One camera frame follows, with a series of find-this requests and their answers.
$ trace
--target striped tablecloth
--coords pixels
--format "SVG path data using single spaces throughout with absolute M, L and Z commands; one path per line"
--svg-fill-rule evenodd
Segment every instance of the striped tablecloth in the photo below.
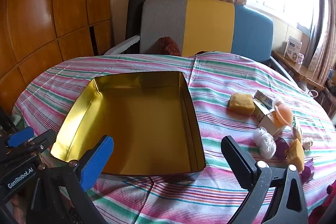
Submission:
M 258 121 L 228 110 L 234 92 L 261 90 L 271 98 L 282 97 L 299 118 L 303 138 L 314 145 L 305 152 L 314 159 L 314 179 L 303 186 L 309 213 L 320 205 L 326 188 L 336 179 L 336 138 L 330 119 L 312 98 L 284 77 L 252 60 L 220 52 L 190 58 L 159 55 L 112 55 L 68 60 L 42 73 L 22 92 L 13 113 L 22 115 L 36 134 L 59 130 L 68 111 L 88 82 L 100 75 L 136 71 L 181 71 L 194 102 L 207 166 L 194 182 L 150 184 L 99 179 L 88 190 L 109 223 L 226 223 L 247 191 L 240 188 L 221 154 L 221 140 L 231 135 L 256 160 L 261 157 L 252 134 Z M 292 141 L 290 128 L 281 134 Z M 52 159 L 44 154 L 46 162 Z M 271 166 L 281 163 L 274 158 Z M 254 223 L 260 223 L 274 189 L 270 189 Z

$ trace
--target pink toy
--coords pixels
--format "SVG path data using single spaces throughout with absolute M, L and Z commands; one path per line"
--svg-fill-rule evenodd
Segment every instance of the pink toy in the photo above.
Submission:
M 288 105 L 275 105 L 274 109 L 276 117 L 282 125 L 293 127 L 293 112 Z

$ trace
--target purple object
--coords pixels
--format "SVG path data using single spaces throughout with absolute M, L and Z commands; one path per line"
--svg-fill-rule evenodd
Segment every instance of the purple object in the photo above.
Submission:
M 275 141 L 275 144 L 277 145 L 277 150 L 275 152 L 275 156 L 277 156 L 277 158 L 280 159 L 280 160 L 285 160 L 286 159 L 285 151 L 288 150 L 288 148 L 289 148 L 288 144 L 281 137 L 279 137 Z
M 314 176 L 314 172 L 314 161 L 313 159 L 310 159 L 304 164 L 304 170 L 300 174 L 301 183 L 304 184 L 305 182 L 311 180 Z

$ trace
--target wooden side table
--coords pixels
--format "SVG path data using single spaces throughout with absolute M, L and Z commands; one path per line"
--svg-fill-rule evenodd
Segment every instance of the wooden side table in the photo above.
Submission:
M 272 51 L 272 56 L 278 62 L 282 62 L 283 64 L 285 64 L 291 70 L 291 72 L 294 73 L 295 81 L 303 80 L 307 82 L 308 84 L 311 84 L 314 87 L 317 87 L 320 90 L 324 90 L 324 86 L 318 84 L 317 78 L 314 77 L 313 73 L 310 70 L 308 70 L 304 65 L 299 65 L 292 60 L 288 60 L 287 58 L 284 58 L 283 54 L 277 51 Z

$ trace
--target chair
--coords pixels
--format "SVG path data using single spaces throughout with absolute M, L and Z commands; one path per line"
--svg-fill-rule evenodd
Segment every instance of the chair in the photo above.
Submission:
M 271 64 L 295 83 L 270 55 L 272 20 L 244 6 L 218 0 L 146 0 L 140 35 L 116 45 L 105 55 L 121 54 L 139 41 L 141 54 L 155 54 L 159 50 L 155 42 L 160 37 L 171 37 L 184 57 L 200 51 L 230 52 Z

